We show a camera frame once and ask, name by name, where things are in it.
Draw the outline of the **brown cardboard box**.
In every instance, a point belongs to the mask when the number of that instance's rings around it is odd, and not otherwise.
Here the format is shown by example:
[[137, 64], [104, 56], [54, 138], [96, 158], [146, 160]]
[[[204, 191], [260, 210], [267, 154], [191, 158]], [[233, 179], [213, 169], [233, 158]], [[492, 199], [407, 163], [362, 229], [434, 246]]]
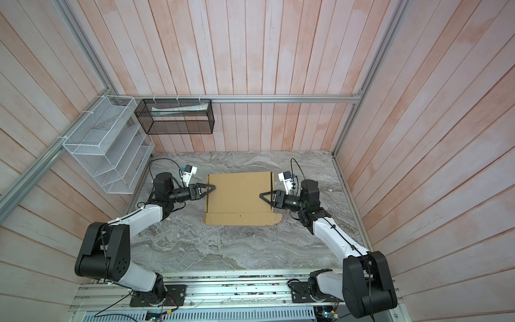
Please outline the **brown cardboard box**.
[[273, 174], [268, 172], [210, 174], [207, 183], [215, 189], [207, 196], [205, 225], [273, 226], [281, 222], [261, 193], [274, 189]]

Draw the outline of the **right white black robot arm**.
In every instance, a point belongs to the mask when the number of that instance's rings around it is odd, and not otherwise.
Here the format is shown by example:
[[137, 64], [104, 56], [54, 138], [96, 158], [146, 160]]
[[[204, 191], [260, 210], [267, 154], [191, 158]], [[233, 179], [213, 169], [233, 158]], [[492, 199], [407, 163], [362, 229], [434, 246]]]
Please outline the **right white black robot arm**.
[[358, 319], [398, 306], [386, 256], [361, 246], [336, 224], [321, 206], [318, 182], [302, 181], [299, 196], [274, 190], [261, 193], [260, 198], [275, 209], [297, 213], [300, 223], [342, 262], [341, 273], [328, 268], [310, 273], [307, 285], [312, 299], [342, 300]]

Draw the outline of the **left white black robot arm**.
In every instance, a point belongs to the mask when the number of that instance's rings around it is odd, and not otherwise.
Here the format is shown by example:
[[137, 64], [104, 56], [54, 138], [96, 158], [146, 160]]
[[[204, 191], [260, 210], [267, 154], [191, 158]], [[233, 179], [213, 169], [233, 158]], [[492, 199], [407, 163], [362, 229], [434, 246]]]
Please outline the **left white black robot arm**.
[[160, 223], [175, 210], [177, 203], [201, 200], [216, 186], [180, 184], [171, 173], [157, 174], [147, 202], [123, 217], [88, 226], [75, 262], [80, 277], [108, 280], [132, 291], [150, 306], [160, 306], [168, 293], [164, 278], [134, 263], [130, 241], [143, 230]]

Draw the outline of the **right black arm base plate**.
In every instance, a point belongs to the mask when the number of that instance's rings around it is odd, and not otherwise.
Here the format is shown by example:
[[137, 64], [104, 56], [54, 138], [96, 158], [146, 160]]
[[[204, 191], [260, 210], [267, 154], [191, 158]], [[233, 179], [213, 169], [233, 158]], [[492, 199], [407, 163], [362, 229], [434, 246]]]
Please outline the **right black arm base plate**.
[[288, 280], [287, 286], [290, 289], [293, 303], [336, 303], [338, 298], [331, 295], [315, 294], [310, 282], [302, 282], [298, 279]]

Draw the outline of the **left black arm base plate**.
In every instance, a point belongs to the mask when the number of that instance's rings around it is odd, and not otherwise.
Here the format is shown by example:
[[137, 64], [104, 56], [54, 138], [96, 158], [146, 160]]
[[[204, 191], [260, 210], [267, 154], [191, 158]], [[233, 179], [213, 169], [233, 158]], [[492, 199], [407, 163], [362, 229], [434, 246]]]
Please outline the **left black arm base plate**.
[[130, 307], [181, 307], [185, 303], [186, 284], [171, 284], [151, 292], [133, 292]]

